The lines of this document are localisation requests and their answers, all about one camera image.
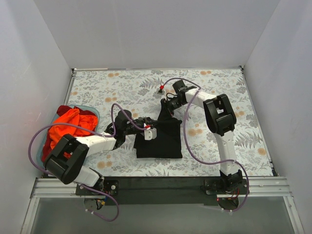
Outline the black t shirt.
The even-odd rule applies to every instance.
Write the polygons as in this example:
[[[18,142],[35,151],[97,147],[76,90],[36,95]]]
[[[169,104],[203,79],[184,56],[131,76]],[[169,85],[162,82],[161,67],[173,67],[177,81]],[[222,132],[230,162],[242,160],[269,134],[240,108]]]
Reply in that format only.
[[[160,112],[157,118],[155,139],[144,140],[143,135],[136,135],[134,142],[136,157],[139,159],[181,159],[181,124],[181,120]]]

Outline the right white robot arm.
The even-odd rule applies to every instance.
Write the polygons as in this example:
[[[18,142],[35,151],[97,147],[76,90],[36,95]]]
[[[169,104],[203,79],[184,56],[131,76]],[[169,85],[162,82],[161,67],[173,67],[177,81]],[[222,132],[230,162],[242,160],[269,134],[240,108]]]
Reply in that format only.
[[[203,92],[201,87],[194,82],[192,86],[186,86],[185,79],[176,78],[173,84],[175,94],[173,97],[162,98],[160,117],[172,117],[174,110],[187,106],[184,120],[188,116],[188,110],[193,104],[204,110],[205,119],[209,130],[213,133],[220,161],[211,165],[220,164],[220,178],[214,190],[231,194],[236,191],[243,182],[242,169],[236,162],[237,156],[234,148],[234,129],[236,116],[226,94],[213,95]]]

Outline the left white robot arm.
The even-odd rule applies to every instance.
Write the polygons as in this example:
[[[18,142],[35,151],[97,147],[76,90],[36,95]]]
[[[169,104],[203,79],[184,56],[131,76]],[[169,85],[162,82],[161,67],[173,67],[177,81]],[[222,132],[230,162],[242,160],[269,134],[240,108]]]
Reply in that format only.
[[[129,111],[119,111],[115,121],[107,126],[103,134],[82,137],[65,134],[61,137],[43,161],[44,168],[63,184],[83,184],[91,194],[98,195],[104,188],[101,181],[103,176],[84,166],[86,158],[119,148],[128,135],[141,134],[147,141],[155,139],[156,125],[157,121],[150,117],[132,119]]]

